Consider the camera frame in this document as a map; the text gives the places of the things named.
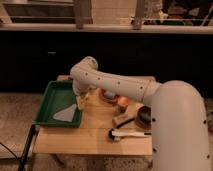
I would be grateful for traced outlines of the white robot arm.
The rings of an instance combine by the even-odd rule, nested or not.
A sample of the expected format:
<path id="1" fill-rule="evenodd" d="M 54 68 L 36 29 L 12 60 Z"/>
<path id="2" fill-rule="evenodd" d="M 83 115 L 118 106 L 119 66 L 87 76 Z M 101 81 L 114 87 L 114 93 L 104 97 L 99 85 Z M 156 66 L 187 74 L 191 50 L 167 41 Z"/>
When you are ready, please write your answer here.
<path id="1" fill-rule="evenodd" d="M 191 84 L 104 73 L 91 56 L 75 64 L 70 76 L 77 95 L 95 86 L 151 109 L 153 171 L 212 171 L 205 103 Z"/>

